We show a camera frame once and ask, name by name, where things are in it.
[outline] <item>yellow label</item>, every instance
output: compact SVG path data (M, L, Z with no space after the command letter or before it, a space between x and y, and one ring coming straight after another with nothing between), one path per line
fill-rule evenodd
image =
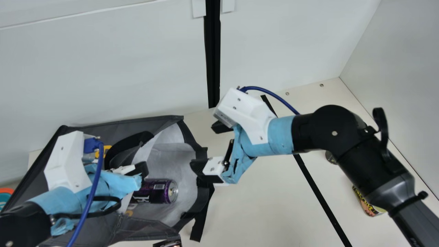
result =
M111 145L105 145L105 146L104 146L104 158L105 158L105 155L107 154L107 151L108 151L110 148L111 148ZM95 157L96 159L99 158L99 150L96 151L96 153L94 153L94 157Z

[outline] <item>can lid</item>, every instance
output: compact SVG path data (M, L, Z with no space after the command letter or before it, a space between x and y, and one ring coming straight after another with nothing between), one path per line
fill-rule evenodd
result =
M177 199L177 195L178 195L178 188L177 188L177 184L172 181L169 184L169 188L168 188L168 197L169 197L169 201L172 203Z

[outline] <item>orange object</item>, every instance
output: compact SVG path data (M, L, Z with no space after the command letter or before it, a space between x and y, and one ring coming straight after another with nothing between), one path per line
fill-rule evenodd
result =
M0 188L0 193L7 193L12 195L12 193L14 193L14 190L11 188Z

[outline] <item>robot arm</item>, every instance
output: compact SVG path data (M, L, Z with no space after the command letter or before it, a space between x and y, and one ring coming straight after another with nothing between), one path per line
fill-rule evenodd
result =
M235 139L225 157L195 160L201 179L235 184L259 156L328 150L351 182L372 205L386 209L412 246L439 246L439 219L416 195L414 178L387 150L387 123L381 108L374 118L381 132L337 105L311 114L277 118L265 103L230 89L214 116L232 127Z

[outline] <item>black vertical pole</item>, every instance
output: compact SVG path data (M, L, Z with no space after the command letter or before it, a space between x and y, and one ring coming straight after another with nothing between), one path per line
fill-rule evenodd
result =
M206 0L204 46L206 51L207 94L209 108L220 101L221 22L220 0Z

